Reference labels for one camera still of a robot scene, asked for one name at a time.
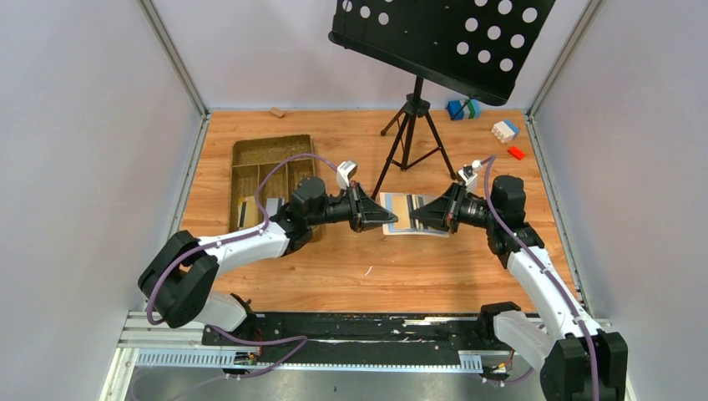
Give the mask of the beige leather card holder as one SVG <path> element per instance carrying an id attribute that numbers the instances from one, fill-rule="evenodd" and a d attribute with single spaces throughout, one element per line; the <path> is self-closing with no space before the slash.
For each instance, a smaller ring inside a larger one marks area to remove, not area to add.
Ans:
<path id="1" fill-rule="evenodd" d="M 449 237 L 445 231 L 433 229 L 412 218 L 410 213 L 434 200 L 430 195 L 381 192 L 381 205 L 397 217 L 397 221 L 382 227 L 384 236 L 436 236 Z"/>

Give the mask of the gold card with black stripe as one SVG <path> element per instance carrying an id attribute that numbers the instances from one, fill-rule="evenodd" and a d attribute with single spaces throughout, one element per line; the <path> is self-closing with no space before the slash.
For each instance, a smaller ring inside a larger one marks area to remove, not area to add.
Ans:
<path id="1" fill-rule="evenodd" d="M 397 216 L 397 222 L 391 224 L 390 232 L 424 232 L 432 228 L 411 217 L 411 212 L 425 206 L 434 198 L 430 195 L 391 194 L 392 212 Z"/>

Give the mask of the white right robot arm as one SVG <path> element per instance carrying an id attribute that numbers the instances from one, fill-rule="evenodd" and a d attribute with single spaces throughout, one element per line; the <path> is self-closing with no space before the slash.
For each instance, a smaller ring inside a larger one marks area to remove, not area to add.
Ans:
<path id="1" fill-rule="evenodd" d="M 486 348 L 509 345 L 538 372 L 547 400 L 623 400 L 629 349 L 580 305 L 559 277 L 545 244 L 525 220 L 522 179 L 499 175 L 480 197 L 458 183 L 412 211 L 431 228 L 454 233 L 462 224 L 483 228 L 491 252 L 521 284 L 540 324 L 508 305 L 489 306 L 492 316 L 476 327 Z"/>

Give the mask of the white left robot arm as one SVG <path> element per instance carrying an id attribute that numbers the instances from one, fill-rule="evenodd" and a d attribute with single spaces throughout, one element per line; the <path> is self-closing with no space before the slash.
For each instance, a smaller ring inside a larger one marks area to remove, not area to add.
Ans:
<path id="1" fill-rule="evenodd" d="M 397 216 L 356 182 L 338 195 L 328 195 L 322 179 L 306 177 L 261 226 L 201 238 L 189 231 L 174 233 L 138 280 L 139 290 L 160 315 L 151 322 L 171 328 L 200 322 L 223 329 L 236 345 L 249 343 L 256 325 L 247 317 L 245 302 L 216 291 L 215 279 L 238 267 L 299 251 L 311 240 L 315 226 L 343 221 L 361 232 L 393 223 Z"/>

